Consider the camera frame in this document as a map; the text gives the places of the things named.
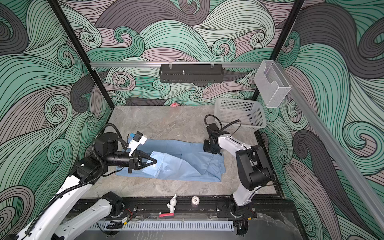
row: floor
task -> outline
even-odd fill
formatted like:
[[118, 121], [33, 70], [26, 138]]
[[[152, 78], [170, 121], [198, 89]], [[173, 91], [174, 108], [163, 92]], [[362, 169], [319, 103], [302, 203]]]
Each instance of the floor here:
[[[208, 138], [204, 117], [214, 114], [214, 106], [134, 106], [116, 107], [109, 120], [116, 125], [123, 138], [131, 132], [140, 131], [149, 139], [175, 139], [186, 142], [204, 142]], [[237, 131], [238, 140], [256, 145], [253, 132]], [[229, 195], [236, 191], [240, 180], [236, 159], [224, 151], [226, 172], [221, 182], [193, 182], [180, 180], [160, 180], [143, 177], [123, 177], [115, 174], [100, 178], [83, 198], [100, 197], [113, 191], [122, 197], [150, 197], [177, 195]], [[274, 194], [273, 186], [263, 187], [259, 194]]]

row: wave pattern wallpaper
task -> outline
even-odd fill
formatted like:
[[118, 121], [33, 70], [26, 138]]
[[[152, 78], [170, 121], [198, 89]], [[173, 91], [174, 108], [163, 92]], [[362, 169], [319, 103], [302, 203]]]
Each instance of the wave pattern wallpaper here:
[[110, 112], [47, 1], [1, 1], [1, 239], [52, 198]]
[[[322, 0], [310, 0], [313, 5]], [[91, 61], [269, 59], [293, 0], [60, 0]], [[161, 83], [159, 68], [100, 68], [117, 106], [214, 104], [249, 99], [254, 69], [225, 69], [223, 83]]]
[[[382, 0], [305, 6], [278, 61], [384, 200], [383, 17]], [[260, 132], [309, 239], [384, 239], [295, 100], [265, 113]]]

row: white figurine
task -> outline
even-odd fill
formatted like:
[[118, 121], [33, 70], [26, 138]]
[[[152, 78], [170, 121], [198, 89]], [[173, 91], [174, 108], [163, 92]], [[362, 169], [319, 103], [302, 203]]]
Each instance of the white figurine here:
[[176, 194], [173, 198], [169, 200], [169, 203], [167, 204], [167, 207], [169, 208], [169, 212], [173, 213], [175, 211], [177, 200], [176, 200]]

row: black cable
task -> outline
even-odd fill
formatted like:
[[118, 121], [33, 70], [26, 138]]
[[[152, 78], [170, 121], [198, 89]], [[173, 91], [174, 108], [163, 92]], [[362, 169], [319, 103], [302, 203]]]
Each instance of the black cable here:
[[224, 131], [224, 129], [226, 129], [227, 127], [229, 127], [229, 126], [231, 126], [231, 125], [233, 125], [233, 124], [235, 124], [235, 123], [237, 123], [237, 122], [241, 122], [240, 119], [237, 119], [237, 120], [235, 120], [235, 121], [232, 121], [232, 122], [228, 123], [227, 125], [225, 125], [225, 126], [223, 127], [223, 125], [221, 124], [221, 121], [220, 121], [215, 115], [208, 114], [208, 115], [206, 115], [205, 118], [204, 118], [204, 123], [205, 123], [205, 125], [206, 125], [207, 127], [209, 127], [208, 124], [207, 124], [207, 117], [214, 117], [214, 118], [219, 122], [219, 124], [220, 124], [220, 129], [219, 129], [218, 131], [214, 131], [214, 130], [212, 130], [212, 129], [210, 128], [210, 130], [211, 130], [212, 132], [214, 132], [214, 133], [220, 133], [220, 132]]
[[109, 233], [104, 232], [103, 229], [101, 229], [101, 227], [99, 226], [98, 222], [96, 222], [96, 224], [97, 224], [97, 226], [99, 227], [99, 229], [100, 229], [105, 235], [107, 235], [107, 237], [108, 237], [108, 236], [109, 236]]
[[101, 175], [102, 177], [108, 177], [109, 175], [112, 175], [112, 174], [114, 174], [114, 173], [117, 173], [117, 172], [120, 172], [121, 170], [123, 170], [124, 169], [124, 167], [122, 167], [121, 169], [118, 169], [118, 170], [116, 170], [116, 171], [113, 171], [113, 172], [111, 172], [111, 173], [108, 173], [108, 174], [105, 174], [105, 175]]
[[240, 126], [241, 126], [241, 121], [240, 121], [240, 125], [238, 126], [238, 128], [237, 128], [237, 129], [231, 134], [231, 136], [229, 136], [229, 137], [232, 137], [232, 135], [234, 135], [235, 132], [236, 132], [237, 130], [239, 130]]
[[275, 182], [275, 183], [277, 183], [277, 184], [279, 184], [279, 185], [284, 185], [284, 184], [278, 182], [277, 180], [271, 178], [270, 176], [266, 175], [265, 173], [263, 173], [263, 172], [262, 172], [259, 168], [257, 168], [256, 166], [255, 166], [255, 168], [256, 168], [259, 172], [261, 172], [262, 174], [264, 174], [267, 178], [271, 179], [273, 182]]
[[[112, 123], [107, 123], [105, 124], [99, 131], [98, 133], [96, 134], [96, 137], [99, 137], [101, 135], [101, 133], [104, 132], [104, 130], [108, 127], [108, 126], [112, 126], [118, 133], [119, 137], [121, 138], [121, 134], [119, 132], [119, 130], [117, 130], [116, 126], [113, 125]], [[93, 140], [93, 144], [92, 144], [92, 154], [93, 156], [97, 159], [97, 161], [100, 163], [100, 166], [101, 166], [101, 170], [100, 170], [100, 173], [97, 174], [97, 176], [95, 176], [94, 178], [92, 178], [91, 180], [87, 181], [87, 182], [83, 182], [81, 184], [78, 184], [78, 185], [75, 185], [73, 187], [70, 187], [62, 192], [60, 192], [59, 194], [56, 194], [48, 203], [47, 205], [45, 205], [45, 207], [37, 214], [37, 216], [32, 220], [31, 224], [29, 225], [29, 227], [27, 228], [27, 230], [25, 231], [25, 235], [29, 235], [32, 231], [32, 229], [35, 227], [36, 223], [39, 221], [39, 219], [43, 216], [43, 214], [48, 210], [48, 208], [56, 201], [58, 200], [59, 198], [62, 198], [64, 194], [72, 191], [72, 190], [75, 190], [75, 189], [78, 189], [79, 187], [84, 187], [85, 185], [88, 185], [90, 183], [93, 183], [94, 181], [98, 180], [102, 174], [104, 173], [104, 169], [105, 169], [105, 163], [104, 161], [100, 158], [100, 156], [96, 153], [96, 149], [95, 149], [95, 140]]]
[[207, 116], [205, 116], [204, 123], [205, 123], [206, 126], [208, 126], [208, 124], [207, 124], [207, 117], [215, 118], [218, 121], [218, 123], [220, 124], [220, 128], [223, 128], [223, 125], [221, 124], [221, 121], [215, 115], [212, 115], [212, 114], [208, 114]]

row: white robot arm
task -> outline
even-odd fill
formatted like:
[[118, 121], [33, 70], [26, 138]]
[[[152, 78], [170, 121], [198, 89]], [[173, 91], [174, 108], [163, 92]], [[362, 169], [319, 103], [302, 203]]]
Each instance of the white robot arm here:
[[228, 126], [239, 120], [218, 129], [215, 123], [207, 124], [206, 119], [209, 116], [216, 118], [221, 126], [220, 120], [214, 115], [205, 116], [209, 140], [204, 141], [204, 151], [221, 155], [220, 150], [225, 149], [236, 157], [241, 184], [234, 192], [233, 198], [238, 206], [244, 206], [251, 202], [258, 189], [272, 180], [272, 168], [261, 146], [245, 144], [225, 131]]

